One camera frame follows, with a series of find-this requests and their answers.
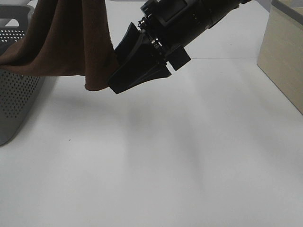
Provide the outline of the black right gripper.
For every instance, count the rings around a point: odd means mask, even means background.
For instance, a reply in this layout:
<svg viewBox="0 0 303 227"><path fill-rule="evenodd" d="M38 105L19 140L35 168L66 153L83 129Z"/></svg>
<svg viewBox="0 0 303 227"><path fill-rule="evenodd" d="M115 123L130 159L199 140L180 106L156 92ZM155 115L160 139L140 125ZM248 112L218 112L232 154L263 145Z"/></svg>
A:
<svg viewBox="0 0 303 227"><path fill-rule="evenodd" d="M206 0L149 0L141 7L145 25L141 29L160 42L164 58L174 70L190 61L185 47L212 25ZM150 39L141 34L133 22L114 50L118 69L107 84L122 93L142 83L168 78L171 72Z"/></svg>

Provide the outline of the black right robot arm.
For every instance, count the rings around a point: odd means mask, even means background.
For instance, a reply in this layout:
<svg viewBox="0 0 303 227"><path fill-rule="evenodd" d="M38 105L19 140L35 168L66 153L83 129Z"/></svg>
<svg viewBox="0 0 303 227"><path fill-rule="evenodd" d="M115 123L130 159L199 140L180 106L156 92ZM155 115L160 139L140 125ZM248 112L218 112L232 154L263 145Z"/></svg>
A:
<svg viewBox="0 0 303 227"><path fill-rule="evenodd" d="M191 58L185 47L245 0L148 0L143 18L130 23L115 48L119 67L107 85L116 93L155 79L168 78Z"/></svg>

